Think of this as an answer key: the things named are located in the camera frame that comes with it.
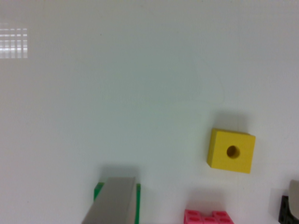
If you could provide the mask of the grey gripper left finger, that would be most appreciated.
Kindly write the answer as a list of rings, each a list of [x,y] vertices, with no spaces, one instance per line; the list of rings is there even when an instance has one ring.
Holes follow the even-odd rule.
[[[81,224],[135,224],[134,177],[110,177]]]

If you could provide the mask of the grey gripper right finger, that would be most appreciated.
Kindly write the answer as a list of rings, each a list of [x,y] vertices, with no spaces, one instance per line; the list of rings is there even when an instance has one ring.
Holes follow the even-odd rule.
[[[292,215],[299,218],[299,181],[292,180],[289,185],[289,207]]]

